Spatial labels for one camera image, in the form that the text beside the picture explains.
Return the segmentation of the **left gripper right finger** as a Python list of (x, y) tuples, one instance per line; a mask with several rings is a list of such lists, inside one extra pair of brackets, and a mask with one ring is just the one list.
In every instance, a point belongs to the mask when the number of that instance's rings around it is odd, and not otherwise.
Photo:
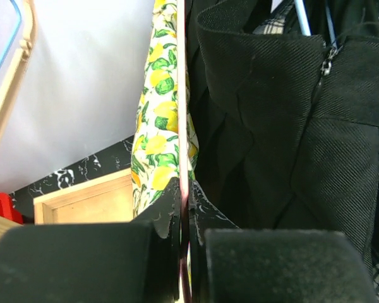
[(193, 302), (376, 302), (344, 234), (240, 229), (195, 181), (188, 204)]

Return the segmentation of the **lemon print skirt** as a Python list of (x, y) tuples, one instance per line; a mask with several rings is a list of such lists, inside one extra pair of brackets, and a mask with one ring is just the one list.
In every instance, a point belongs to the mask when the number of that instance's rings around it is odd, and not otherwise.
[(176, 25), (177, 2), (155, 1), (131, 152), (135, 217), (179, 175)]

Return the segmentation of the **wooden hanger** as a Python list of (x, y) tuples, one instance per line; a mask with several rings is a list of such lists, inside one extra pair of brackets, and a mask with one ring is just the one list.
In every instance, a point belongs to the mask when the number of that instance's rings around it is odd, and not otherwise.
[(37, 15), (35, 12), (35, 1), (24, 0), (23, 7), (25, 14), (20, 13), (20, 9), (15, 1), (11, 1), (17, 16), (17, 24), (12, 36), (0, 58), (0, 68), (14, 42), (21, 24), (24, 24), (22, 38), (19, 47), (15, 50), (11, 63), (4, 76), (0, 87), (0, 140), (8, 123), (11, 111), (18, 96), (22, 80), (28, 68), (33, 48), (37, 38)]

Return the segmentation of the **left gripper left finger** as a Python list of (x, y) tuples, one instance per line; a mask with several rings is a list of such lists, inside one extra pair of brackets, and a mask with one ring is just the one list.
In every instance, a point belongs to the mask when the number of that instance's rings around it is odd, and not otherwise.
[(128, 223), (27, 225), (0, 238), (0, 302), (174, 302), (179, 181)]

